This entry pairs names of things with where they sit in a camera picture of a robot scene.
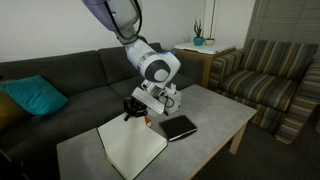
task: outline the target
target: gray sofa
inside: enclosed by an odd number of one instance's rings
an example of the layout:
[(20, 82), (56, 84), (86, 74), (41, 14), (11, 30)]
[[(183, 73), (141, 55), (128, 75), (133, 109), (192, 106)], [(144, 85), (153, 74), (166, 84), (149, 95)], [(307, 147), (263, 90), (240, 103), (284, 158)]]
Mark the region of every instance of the gray sofa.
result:
[[(159, 43), (150, 46), (163, 51)], [(202, 61), (177, 58), (182, 60), (172, 80), (177, 89), (200, 84)], [(123, 99), (143, 78), (122, 47), (0, 63), (4, 80), (38, 74), (68, 97), (68, 104), (52, 115), (32, 116), (1, 132), (0, 148), (14, 162), (23, 162), (31, 179), (57, 179), (56, 145), (123, 113)]]

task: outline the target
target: gray table top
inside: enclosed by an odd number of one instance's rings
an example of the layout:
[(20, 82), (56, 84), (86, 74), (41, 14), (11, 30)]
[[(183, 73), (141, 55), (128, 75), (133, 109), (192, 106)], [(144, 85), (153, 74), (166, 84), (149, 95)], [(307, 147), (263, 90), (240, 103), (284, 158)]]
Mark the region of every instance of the gray table top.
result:
[[(159, 122), (186, 115), (198, 131), (168, 146), (136, 179), (186, 179), (200, 170), (256, 113), (256, 110), (200, 86), (182, 92), (182, 107), (170, 116), (150, 113), (152, 129), (163, 135)], [(57, 145), (60, 177), (122, 179), (107, 160), (96, 129)]]

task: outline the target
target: white notebook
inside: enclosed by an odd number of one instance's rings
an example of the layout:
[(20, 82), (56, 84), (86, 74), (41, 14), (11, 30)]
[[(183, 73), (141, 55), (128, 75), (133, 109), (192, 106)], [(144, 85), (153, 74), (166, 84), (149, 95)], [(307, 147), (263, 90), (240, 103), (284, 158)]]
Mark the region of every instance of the white notebook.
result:
[(98, 128), (108, 160), (125, 179), (135, 178), (166, 146), (144, 117), (124, 121), (122, 114)]

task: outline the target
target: teal pot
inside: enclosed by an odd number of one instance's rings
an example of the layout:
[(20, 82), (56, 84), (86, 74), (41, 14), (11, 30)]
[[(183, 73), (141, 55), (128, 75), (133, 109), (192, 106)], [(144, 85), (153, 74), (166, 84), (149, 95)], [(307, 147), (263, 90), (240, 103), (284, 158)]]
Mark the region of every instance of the teal pot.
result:
[(193, 44), (196, 45), (196, 46), (202, 46), (203, 42), (204, 42), (204, 38), (203, 37), (200, 37), (200, 38), (195, 37), (195, 38), (193, 38)]

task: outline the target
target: sofa armrest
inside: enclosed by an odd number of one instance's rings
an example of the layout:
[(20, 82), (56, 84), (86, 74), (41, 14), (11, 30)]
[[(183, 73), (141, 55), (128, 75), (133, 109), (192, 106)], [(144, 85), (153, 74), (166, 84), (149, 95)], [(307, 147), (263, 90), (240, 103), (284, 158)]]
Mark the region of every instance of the sofa armrest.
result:
[(276, 138), (291, 144), (309, 119), (320, 100), (320, 59), (314, 60), (306, 71)]
[(217, 90), (219, 81), (239, 68), (244, 50), (236, 50), (211, 62), (208, 89)]
[(196, 57), (176, 55), (181, 63), (178, 73), (191, 78), (196, 84), (200, 85), (202, 81), (203, 60)]

